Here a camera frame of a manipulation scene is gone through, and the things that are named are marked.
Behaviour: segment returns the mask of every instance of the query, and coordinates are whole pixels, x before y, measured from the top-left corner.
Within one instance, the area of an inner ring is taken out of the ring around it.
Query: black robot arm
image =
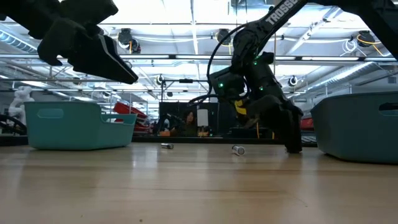
[[[247,117],[245,127],[261,122],[277,134],[289,152],[300,152],[302,111],[285,97],[269,67],[274,61],[274,54],[258,54],[277,30],[308,2],[339,6],[346,12],[359,15],[391,54],[398,58],[398,46],[394,43],[398,37],[398,10],[391,0],[281,0],[263,18],[237,27],[220,41],[224,42],[233,32],[241,29],[234,37],[231,66],[209,73],[215,52],[221,45],[219,43],[208,64],[209,92],[190,103],[198,100],[201,103],[205,97],[234,101],[237,113]],[[245,85],[248,92],[240,96]]]
[[[0,20],[10,17],[42,39],[37,52],[49,65],[132,84],[138,76],[117,54],[116,42],[97,24],[118,12],[112,0],[12,0],[0,4]]]
[[[232,69],[251,63],[268,40],[308,2],[338,6],[358,15],[390,53],[398,58],[398,8],[391,0],[282,0],[263,18],[247,24],[234,37]]]

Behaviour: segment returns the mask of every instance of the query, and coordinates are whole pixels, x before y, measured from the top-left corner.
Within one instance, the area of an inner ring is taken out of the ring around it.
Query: table surface
[[[397,223],[398,166],[306,148],[0,147],[0,223]]]

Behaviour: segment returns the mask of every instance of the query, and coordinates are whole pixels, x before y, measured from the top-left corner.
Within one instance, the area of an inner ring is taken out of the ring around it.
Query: small metal object
[[[169,143],[162,143],[161,146],[163,149],[173,149],[174,148],[174,145],[169,144]]]
[[[237,156],[243,156],[245,153],[245,149],[242,146],[232,146],[232,153],[234,153]]]

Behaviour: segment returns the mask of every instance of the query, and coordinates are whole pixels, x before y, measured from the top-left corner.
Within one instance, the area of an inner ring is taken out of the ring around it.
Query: storage bin
[[[136,114],[101,114],[90,102],[25,103],[29,144],[36,149],[92,150],[127,146]],[[107,120],[123,119],[123,123]]]
[[[340,159],[398,164],[398,92],[325,98],[312,110],[318,148]]]

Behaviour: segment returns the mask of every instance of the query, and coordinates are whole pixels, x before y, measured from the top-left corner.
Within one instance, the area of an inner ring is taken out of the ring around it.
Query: red object
[[[149,126],[145,125],[147,120],[147,115],[143,112],[139,111],[139,109],[125,105],[124,103],[117,102],[113,108],[113,111],[119,114],[137,114],[137,121],[136,125],[134,126],[134,134],[133,135],[140,135],[140,134],[148,134],[149,133]]]
[[[301,130],[314,131],[313,119],[312,118],[302,119],[301,120]]]
[[[128,105],[125,105],[124,103],[117,102],[113,108],[113,111],[119,114],[129,114],[130,107]],[[131,107],[131,113],[137,114],[138,122],[145,122],[148,117],[146,114],[144,114],[143,112],[139,111],[137,108],[134,107]]]

